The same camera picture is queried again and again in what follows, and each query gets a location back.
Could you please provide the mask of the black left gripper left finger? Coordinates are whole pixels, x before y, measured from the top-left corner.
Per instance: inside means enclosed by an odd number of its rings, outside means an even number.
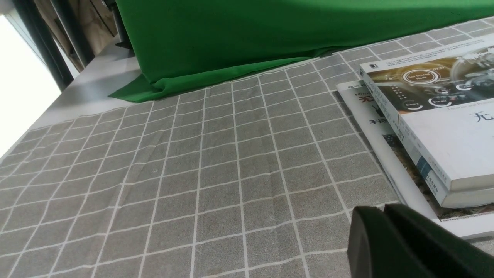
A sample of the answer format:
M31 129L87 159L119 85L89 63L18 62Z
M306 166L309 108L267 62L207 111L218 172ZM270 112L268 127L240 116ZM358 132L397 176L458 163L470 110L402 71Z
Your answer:
M347 248L353 278L430 278L383 211L353 209Z

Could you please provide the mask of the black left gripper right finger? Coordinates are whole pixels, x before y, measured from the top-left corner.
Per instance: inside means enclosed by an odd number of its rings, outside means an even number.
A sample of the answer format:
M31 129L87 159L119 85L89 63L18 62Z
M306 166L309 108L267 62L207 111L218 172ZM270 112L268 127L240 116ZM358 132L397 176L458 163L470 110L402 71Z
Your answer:
M384 213L412 252L437 278L492 278L493 256L448 232L415 210L386 205Z

